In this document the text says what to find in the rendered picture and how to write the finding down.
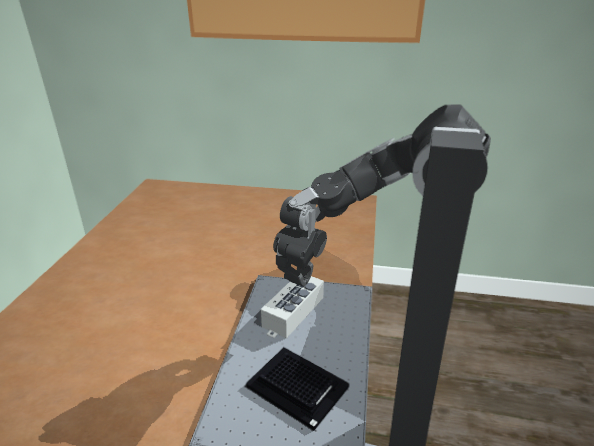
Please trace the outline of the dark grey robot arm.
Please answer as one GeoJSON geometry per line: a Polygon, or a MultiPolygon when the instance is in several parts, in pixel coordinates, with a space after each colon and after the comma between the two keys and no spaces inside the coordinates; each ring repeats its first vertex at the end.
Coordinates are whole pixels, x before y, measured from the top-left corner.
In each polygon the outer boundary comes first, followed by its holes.
{"type": "Polygon", "coordinates": [[[294,197],[287,197],[280,210],[281,222],[308,231],[305,217],[309,209],[316,210],[315,222],[325,216],[339,216],[350,204],[367,198],[410,173],[416,189],[423,196],[433,130],[482,134],[484,151],[476,192],[487,176],[486,157],[491,137],[485,134],[485,130],[462,105],[443,105],[425,118],[413,134],[390,142],[394,140],[392,138],[341,166],[339,170],[318,176],[311,187],[294,197]]]}

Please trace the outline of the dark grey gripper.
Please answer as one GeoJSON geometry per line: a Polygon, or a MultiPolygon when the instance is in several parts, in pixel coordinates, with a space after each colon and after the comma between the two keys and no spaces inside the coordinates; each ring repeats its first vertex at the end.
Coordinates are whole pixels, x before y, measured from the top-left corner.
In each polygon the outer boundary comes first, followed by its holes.
{"type": "Polygon", "coordinates": [[[311,208],[306,214],[308,231],[287,225],[278,232],[273,244],[276,265],[285,273],[284,279],[302,287],[308,284],[313,272],[310,260],[322,254],[327,242],[326,232],[315,228],[315,211],[311,208]]]}

